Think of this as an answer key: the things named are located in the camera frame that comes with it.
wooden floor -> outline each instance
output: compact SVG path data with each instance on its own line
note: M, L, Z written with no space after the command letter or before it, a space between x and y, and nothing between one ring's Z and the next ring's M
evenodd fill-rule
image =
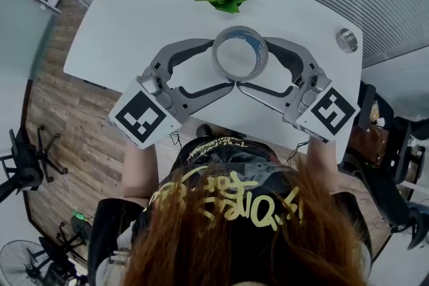
M34 80L27 114L30 139L36 142L37 127L44 124L44 144L60 133L50 152L50 158L69 173L61 176L50 170L54 182L43 184L36 192L28 192L32 219L55 239L58 225L71 233L70 218L77 210L91 217L99 200L119 197L119 184L124 158L125 138L112 126L107 115L119 98L119 93L102 90L81 79L63 73L64 63L86 9L75 0L63 0L59 18L38 77ZM191 119L180 130L182 144L195 138L200 121ZM289 149L269 144L285 162ZM179 152L170 137L156 144L160 178L170 171ZM356 195L371 232L376 253L389 233L371 196L361 182L341 175L341 190ZM79 251L86 254L86 247Z

black chair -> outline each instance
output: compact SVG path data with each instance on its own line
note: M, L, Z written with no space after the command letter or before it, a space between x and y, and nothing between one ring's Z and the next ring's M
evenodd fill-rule
M61 242L61 247L64 248L65 253L70 253L73 259L81 260L83 263L87 264L86 259L78 254L75 249L79 246L86 246L89 244L93 228L87 221L78 219L74 216L71 218L70 224L74 234L69 239L67 239L66 234L62 229L65 227L66 223L61 222L58 227L60 232L57 233L56 239Z
M60 135L56 134L53 136L46 148L43 148L42 130L44 130L43 125L38 128L37 149L30 142L25 127L19 129L16 137L13 131L10 130L9 134L12 143L11 155L0 157L1 164L7 177L7 181L0 185L0 202L4 201L4 199L15 190L17 190L17 193L28 189L33 191L37 190L44 177L47 182L54 181L54 178L48 175L48 165L60 175L68 173L66 168L62 170L59 169L48 158L49 150ZM15 162L14 168L6 166L5 161L8 159L13 159Z
M411 135L421 141L425 141L429 137L429 119L423 121L410 122Z
M418 209L409 208L396 185L405 180L411 161L417 164L416 175L417 178L420 177L425 148L419 147L422 152L420 157L412 154L408 141L413 132L413 122L401 117L394 117L393 109L376 93L375 87L363 82L358 98L361 112L355 118L354 125L361 130L367 130L369 113L375 100L379 105L380 116L385 119L384 129L389 131L386 152L380 167L375 167L357 151L347 148L339 170L360 179L365 184L375 205L392 226L392 232L412 227L412 241L408 247L408 249L412 249L426 237L429 230L429 215L421 213ZM418 126L415 124L416 130L421 128L425 130L425 123L419 122L419 124Z
M45 286L66 286L71 280L76 280L76 285L86 285L88 278L86 275L79 275L76 267L68 260L67 253L73 251L73 248L81 245L71 245L73 240L64 242L61 245L56 244L49 238L39 237L42 250L31 254L32 266L27 269L28 277L31 278L35 285ZM38 257L47 255L42 261ZM45 275L41 274L43 267L48 265L48 270Z

roll of tape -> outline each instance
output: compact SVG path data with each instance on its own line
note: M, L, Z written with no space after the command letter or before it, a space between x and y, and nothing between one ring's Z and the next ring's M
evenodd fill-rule
M222 65L219 63L219 59L217 56L218 47L225 42L226 40L230 40L232 38L245 40L248 44L251 45L253 51L256 55L256 63L255 67L251 71L250 74L246 76L238 76L229 73L225 70ZM234 81L248 81L256 78L260 75L268 63L268 47L265 40L259 35L255 30L250 27L245 26L231 26L227 29L223 30L214 40L212 47L212 64L215 68L216 72L228 79L231 82Z

white desk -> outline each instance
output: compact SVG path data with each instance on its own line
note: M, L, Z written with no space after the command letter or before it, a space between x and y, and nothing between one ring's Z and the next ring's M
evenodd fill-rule
M286 38L306 47L326 75L357 100L362 31L356 25L315 0L250 0L240 6L240 11L231 15L194 0L94 0L64 71L123 92L165 45L188 38L214 39L226 27L245 25L262 36ZM359 49L355 53L344 53L336 43L335 33L344 27L357 37ZM212 69L210 54L208 49L176 67L169 85L182 85L194 92L222 82ZM265 71L252 82L284 91L290 84L290 73L270 56ZM237 89L194 116L290 149L308 139L283 123L281 114ZM350 130L350 125L344 127L337 139L338 162Z

brown hair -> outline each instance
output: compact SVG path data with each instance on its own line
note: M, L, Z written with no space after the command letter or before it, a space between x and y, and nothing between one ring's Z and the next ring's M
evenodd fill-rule
M357 231L323 182L302 163L298 169L285 171L285 182L299 187L304 219L300 222L290 207L282 208L282 219L290 215L291 220L273 235L269 284L365 285ZM210 209L212 221L201 210L209 173L185 197L178 182L158 198L149 226L133 245L124 285L231 285L233 221L225 220L220 206ZM216 189L209 196L222 198L219 193Z

